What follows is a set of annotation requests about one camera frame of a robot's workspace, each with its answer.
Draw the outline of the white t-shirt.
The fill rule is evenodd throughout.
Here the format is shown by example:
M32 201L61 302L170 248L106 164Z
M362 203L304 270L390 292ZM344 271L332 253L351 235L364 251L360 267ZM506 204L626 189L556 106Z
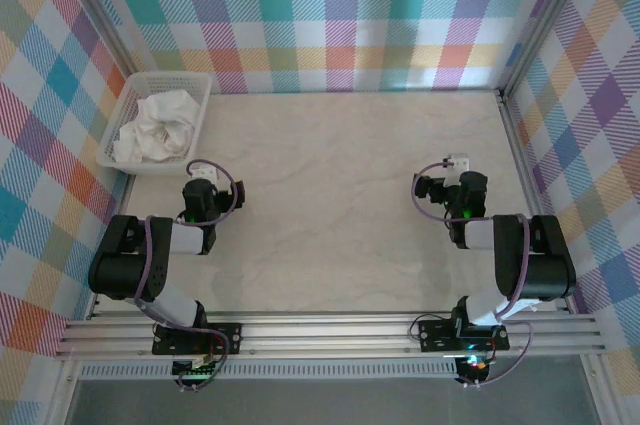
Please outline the white t-shirt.
M116 162L162 162L182 157L190 148L200 105L186 90L171 90L137 101L135 118L119 129L113 142Z

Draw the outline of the white plastic mesh basket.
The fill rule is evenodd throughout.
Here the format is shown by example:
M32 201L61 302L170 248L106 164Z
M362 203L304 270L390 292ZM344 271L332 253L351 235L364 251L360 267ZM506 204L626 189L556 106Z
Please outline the white plastic mesh basket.
M108 120L96 152L97 163L102 167L117 169L131 175L182 174L186 164L195 157L211 86L211 76L200 72L154 71L139 72L131 75L127 78L118 97L116 106ZM116 162L113 156L113 142L119 139L119 129L135 118L137 114L137 101L153 94L171 90L186 90L200 105L195 133L189 150L182 157L162 162Z

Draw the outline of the left controller board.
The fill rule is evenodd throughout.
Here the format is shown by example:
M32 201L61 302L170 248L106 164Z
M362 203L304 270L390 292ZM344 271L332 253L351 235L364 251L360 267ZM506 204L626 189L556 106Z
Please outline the left controller board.
M187 377L208 377L217 367L217 360L211 358L197 358L186 360L174 360L171 366L171 374Z

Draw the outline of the controller board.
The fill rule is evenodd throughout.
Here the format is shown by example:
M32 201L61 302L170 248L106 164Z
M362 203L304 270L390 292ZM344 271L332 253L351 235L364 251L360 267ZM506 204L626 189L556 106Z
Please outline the controller board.
M489 374L490 366L476 355L456 358L455 363L457 374L463 379L483 381Z
M187 377L208 377L217 367L217 360L211 358L197 358L186 360L174 360L171 366L171 374Z

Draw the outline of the right controller board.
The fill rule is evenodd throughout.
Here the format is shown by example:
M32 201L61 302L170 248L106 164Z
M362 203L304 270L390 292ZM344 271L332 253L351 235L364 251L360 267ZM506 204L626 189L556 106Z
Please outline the right controller board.
M483 381L489 374L490 366L476 355L456 358L455 363L457 374L463 379Z

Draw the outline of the aluminium right table side rail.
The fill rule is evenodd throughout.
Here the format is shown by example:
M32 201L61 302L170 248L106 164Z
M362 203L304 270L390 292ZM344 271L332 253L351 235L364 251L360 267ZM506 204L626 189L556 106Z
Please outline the aluminium right table side rail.
M541 215L543 213L543 209L536 192L536 183L533 179L531 170L528 167L526 154L518 135L514 118L508 107L506 99L500 94L500 91L496 92L495 98L518 173L521 189L526 201L528 215Z

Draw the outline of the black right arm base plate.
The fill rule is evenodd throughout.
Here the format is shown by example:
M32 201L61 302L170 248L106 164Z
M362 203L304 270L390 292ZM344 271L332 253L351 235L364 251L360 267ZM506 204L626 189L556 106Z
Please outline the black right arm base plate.
M501 325L477 326L461 318L424 320L418 322L422 352L506 351L510 343L506 328Z

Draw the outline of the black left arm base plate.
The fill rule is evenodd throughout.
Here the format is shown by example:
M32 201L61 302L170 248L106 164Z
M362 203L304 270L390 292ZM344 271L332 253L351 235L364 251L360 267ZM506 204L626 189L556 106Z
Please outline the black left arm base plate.
M227 337L230 344L229 355L237 355L240 352L241 323L210 323L206 327ZM210 333L193 333L161 325L155 325L153 332L153 355L221 355L224 350L224 340Z

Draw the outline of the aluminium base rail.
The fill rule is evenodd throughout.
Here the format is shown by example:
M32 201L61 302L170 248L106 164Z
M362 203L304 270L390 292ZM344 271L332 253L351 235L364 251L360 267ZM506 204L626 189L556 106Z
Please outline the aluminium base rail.
M248 358L398 358L416 357L417 341L407 313L369 314L211 314L212 322L242 325L238 357ZM507 356L601 354L605 340L590 315L566 311L523 312L505 324ZM152 323L139 312L104 312L67 325L56 356L60 360L152 358Z

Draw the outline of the aluminium right frame post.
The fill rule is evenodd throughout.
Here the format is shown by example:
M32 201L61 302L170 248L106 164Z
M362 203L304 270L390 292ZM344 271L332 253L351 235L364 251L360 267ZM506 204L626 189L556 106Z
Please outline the aluminium right frame post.
M521 52L516 57L515 63L507 76L508 80L498 87L500 97L504 103L507 103L514 96L516 89L524 80L535 55L540 50L566 2L567 0L547 0L545 3L540 17L527 37L527 41L521 47Z

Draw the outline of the aluminium frame post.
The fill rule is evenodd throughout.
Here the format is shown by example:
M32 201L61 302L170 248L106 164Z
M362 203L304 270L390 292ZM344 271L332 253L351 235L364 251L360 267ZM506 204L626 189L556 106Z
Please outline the aluminium frame post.
M125 76L138 72L132 56L119 37L101 0L79 0L94 25L97 33L104 40L106 47Z
M515 63L507 76L508 80L498 87L500 97L504 103L507 103L514 96L516 89L524 80L535 55L540 50L566 2L567 0L547 0L545 3L540 17L527 37L527 41L521 47L521 52L516 57Z

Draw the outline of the aluminium left frame post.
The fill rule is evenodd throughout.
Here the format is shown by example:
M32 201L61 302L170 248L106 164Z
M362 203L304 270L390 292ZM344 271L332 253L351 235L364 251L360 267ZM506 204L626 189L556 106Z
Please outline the aluminium left frame post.
M104 40L106 47L125 76L138 72L132 56L119 37L101 0L79 0L94 25L97 33Z

